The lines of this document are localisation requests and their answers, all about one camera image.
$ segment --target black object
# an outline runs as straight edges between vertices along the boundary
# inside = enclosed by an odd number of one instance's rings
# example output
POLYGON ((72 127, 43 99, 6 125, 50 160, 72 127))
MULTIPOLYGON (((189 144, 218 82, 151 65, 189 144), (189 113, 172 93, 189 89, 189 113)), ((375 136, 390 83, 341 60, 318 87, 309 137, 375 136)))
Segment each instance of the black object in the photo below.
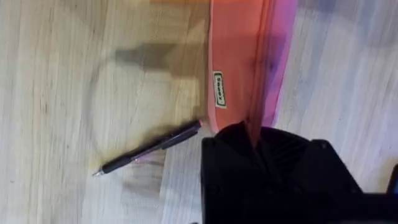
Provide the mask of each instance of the black object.
POLYGON ((98 172, 93 174, 94 176, 99 176, 103 174, 107 174, 112 172, 120 167, 123 167, 130 162, 146 155, 151 152, 154 152, 158 149, 168 149, 178 143, 181 143, 188 138, 196 135, 198 130, 201 128, 201 124, 199 120, 189 122, 177 130, 162 136, 161 138, 156 139, 155 141, 150 142, 149 144, 138 147, 137 149, 127 152, 103 165, 98 172))
POLYGON ((398 197, 364 194, 325 140, 263 128, 253 149, 240 123, 205 138, 201 162, 204 224, 398 221, 398 197))

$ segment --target pen tip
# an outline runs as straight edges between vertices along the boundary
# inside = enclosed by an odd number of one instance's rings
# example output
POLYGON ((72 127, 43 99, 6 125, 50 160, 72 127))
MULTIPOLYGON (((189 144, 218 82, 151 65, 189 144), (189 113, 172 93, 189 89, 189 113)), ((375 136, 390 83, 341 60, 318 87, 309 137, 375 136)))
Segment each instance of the pen tip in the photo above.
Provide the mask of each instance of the pen tip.
POLYGON ((104 171, 102 171, 101 169, 99 170, 99 171, 97 171, 97 172, 95 172, 94 174, 93 174, 93 177, 99 177, 99 176, 101 176, 101 175, 103 175, 104 174, 104 171))

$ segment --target wood grain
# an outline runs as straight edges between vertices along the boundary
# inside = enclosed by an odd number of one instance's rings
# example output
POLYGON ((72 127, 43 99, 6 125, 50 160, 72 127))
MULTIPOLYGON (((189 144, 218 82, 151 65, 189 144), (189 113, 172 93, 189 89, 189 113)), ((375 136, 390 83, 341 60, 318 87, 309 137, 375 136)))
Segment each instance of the wood grain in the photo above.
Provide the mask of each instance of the wood grain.
POLYGON ((3 0, 0 27, 0 222, 158 223, 164 152, 91 174, 204 115, 208 3, 3 0))
MULTIPOLYGON (((398 162, 395 0, 300 1, 277 127, 330 140, 364 190, 398 162)), ((205 114, 205 1, 0 1, 1 223, 201 222, 200 135, 99 179, 205 114)))

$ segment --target orange fabric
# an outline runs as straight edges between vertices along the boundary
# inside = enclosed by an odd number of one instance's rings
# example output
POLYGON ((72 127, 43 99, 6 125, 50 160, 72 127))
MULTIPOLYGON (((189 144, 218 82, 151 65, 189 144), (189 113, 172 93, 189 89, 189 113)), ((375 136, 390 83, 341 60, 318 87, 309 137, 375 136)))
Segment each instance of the orange fabric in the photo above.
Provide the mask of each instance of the orange fabric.
MULTIPOLYGON (((295 0, 212 2, 208 109, 215 132, 245 121, 252 140, 258 137, 266 103, 267 76, 271 62, 274 63, 269 53, 272 26, 278 25, 273 21, 274 9, 280 1, 295 4, 295 0), (223 74, 224 108, 215 106, 214 71, 223 74)), ((291 29, 293 22, 284 22, 289 23, 291 29)), ((278 63, 278 67, 281 65, 284 68, 285 61, 278 63)))

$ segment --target pen grip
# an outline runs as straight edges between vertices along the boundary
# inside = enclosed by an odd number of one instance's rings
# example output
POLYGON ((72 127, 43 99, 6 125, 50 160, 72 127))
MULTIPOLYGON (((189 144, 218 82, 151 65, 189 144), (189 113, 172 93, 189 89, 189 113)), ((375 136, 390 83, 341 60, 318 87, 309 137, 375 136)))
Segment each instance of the pen grip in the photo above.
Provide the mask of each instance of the pen grip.
POLYGON ((178 144, 178 143, 181 143, 181 142, 183 142, 183 141, 189 139, 190 137, 192 137, 192 136, 194 136, 194 135, 196 135, 196 134, 198 134, 197 131, 195 131, 195 132, 193 132, 193 133, 187 133, 187 134, 181 135, 181 136, 179 136, 179 138, 175 138, 175 139, 173 139, 173 140, 171 140, 171 141, 169 141, 169 142, 163 144, 163 145, 161 146, 161 148, 162 148, 163 150, 166 150, 166 149, 168 149, 168 148, 170 148, 170 147, 172 147, 172 146, 175 146, 175 145, 178 144))
POLYGON ((131 158, 129 156, 122 156, 116 159, 107 162, 103 167, 102 170, 105 174, 112 172, 120 167, 123 167, 131 162, 131 158))

